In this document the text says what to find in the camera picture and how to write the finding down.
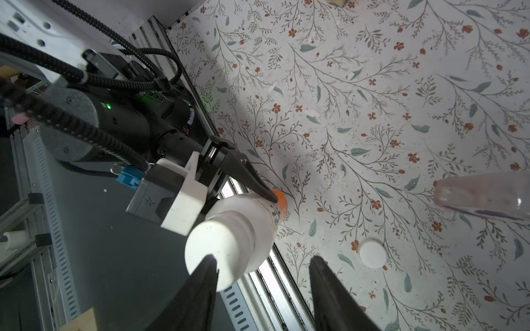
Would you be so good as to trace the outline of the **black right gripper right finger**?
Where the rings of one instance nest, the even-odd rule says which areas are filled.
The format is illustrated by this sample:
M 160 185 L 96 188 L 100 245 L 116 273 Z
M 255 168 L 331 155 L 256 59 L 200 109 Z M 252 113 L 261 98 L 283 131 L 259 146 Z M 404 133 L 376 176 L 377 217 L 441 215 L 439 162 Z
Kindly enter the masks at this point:
M 320 256 L 309 266 L 316 330 L 378 330 Z

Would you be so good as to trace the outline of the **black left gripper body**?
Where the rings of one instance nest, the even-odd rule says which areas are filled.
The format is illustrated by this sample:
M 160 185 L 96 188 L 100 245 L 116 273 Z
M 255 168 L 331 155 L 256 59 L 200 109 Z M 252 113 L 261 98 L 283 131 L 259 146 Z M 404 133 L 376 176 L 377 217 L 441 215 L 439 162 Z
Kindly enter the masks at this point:
M 221 164 L 235 145 L 227 139 L 210 136 L 200 153 L 196 179 L 207 187 L 205 207 L 213 207 L 219 200 L 218 194 L 228 181 L 228 175 L 221 169 Z

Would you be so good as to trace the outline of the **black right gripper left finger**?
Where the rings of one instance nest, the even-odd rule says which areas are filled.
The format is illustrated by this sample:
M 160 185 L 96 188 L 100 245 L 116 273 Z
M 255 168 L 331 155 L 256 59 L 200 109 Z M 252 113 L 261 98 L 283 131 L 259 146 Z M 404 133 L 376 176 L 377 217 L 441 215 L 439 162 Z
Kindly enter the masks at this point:
M 218 284 L 217 261 L 205 256 L 179 292 L 147 330 L 209 331 Z

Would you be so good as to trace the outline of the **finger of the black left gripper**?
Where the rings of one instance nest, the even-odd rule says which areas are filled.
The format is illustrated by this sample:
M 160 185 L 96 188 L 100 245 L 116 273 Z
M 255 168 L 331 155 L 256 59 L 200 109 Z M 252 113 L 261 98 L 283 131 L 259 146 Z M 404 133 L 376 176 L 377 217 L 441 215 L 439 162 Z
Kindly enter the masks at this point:
M 262 198 L 274 204 L 278 202 L 278 197 L 261 180 L 253 164 L 244 153 L 228 147 L 222 147 L 215 156 L 215 167 L 249 190 L 259 194 Z

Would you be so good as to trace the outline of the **white bottle orange base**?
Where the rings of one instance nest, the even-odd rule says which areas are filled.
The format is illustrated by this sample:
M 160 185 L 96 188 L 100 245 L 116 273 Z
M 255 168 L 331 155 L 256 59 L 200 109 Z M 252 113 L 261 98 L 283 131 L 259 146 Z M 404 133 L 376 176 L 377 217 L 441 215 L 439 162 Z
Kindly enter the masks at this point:
M 276 203 L 256 193 L 219 200 L 187 238 L 184 259 L 189 274 L 205 256 L 214 256 L 217 291 L 221 292 L 256 271 L 269 256 L 278 226 L 288 212 L 284 193 L 273 193 L 278 198 Z

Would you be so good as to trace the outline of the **white round bottle cap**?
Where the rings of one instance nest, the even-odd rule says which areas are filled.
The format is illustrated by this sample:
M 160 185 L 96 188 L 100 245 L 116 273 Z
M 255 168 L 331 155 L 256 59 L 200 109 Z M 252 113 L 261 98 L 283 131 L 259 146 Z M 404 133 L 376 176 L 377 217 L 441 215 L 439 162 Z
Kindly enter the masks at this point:
M 245 273 L 253 253 L 249 225 L 236 212 L 221 212 L 206 219 L 189 234 L 184 259 L 189 274 L 207 255 L 217 261 L 217 291 L 231 287 Z

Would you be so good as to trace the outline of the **small white bottle cap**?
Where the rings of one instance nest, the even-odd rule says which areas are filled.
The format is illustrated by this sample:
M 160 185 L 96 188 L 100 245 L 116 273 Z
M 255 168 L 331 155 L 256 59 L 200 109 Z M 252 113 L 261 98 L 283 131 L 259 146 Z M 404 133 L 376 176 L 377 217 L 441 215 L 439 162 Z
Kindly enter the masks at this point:
M 388 258 L 385 247 L 375 239 L 364 240 L 358 248 L 358 254 L 361 262 L 370 269 L 382 268 Z

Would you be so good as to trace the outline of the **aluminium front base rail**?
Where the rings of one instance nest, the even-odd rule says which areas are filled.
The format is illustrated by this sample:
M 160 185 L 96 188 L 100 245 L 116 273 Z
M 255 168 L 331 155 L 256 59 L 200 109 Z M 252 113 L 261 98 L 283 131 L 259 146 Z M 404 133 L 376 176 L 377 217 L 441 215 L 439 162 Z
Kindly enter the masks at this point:
M 172 51 L 168 34 L 149 19 L 132 34 L 137 48 Z M 182 62 L 151 55 L 173 77 Z M 184 238 L 130 215 L 126 208 L 146 172 L 119 160 L 67 164 L 48 148 L 47 127 L 26 141 L 38 176 L 55 253 L 51 312 L 59 325 L 95 311 L 101 330 L 142 330 L 187 277 Z

